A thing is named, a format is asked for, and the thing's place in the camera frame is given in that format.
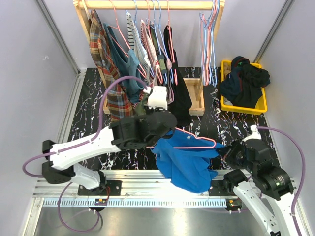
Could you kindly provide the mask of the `pink wire hanger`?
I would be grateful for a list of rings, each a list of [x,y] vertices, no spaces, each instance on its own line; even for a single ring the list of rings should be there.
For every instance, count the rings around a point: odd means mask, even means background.
[[[212,149],[216,141],[207,137],[198,137],[186,130],[175,128],[170,141],[174,149]]]

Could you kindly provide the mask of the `blue tank top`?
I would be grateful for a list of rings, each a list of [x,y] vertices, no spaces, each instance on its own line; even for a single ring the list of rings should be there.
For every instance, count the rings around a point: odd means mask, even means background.
[[[165,178],[176,187],[193,193],[208,190],[217,172],[210,170],[211,159],[219,156],[217,143],[212,149],[174,149],[170,139],[161,138],[151,149],[156,155],[156,165]]]

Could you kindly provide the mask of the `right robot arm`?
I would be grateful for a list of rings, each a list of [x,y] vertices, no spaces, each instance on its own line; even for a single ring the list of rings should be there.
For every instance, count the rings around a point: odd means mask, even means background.
[[[287,172],[274,165],[262,140],[236,140],[227,148],[233,170],[223,177],[223,190],[236,195],[266,236],[301,236],[293,206],[294,190]]]

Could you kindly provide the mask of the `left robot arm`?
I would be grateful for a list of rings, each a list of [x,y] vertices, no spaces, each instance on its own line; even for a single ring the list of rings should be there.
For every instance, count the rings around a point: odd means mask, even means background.
[[[176,126],[176,117],[167,110],[124,117],[89,136],[51,145],[42,175],[49,184],[73,182],[88,195],[102,195],[109,191],[106,176],[100,170],[82,166],[81,161],[125,149],[152,147],[160,138],[170,138],[169,132]]]

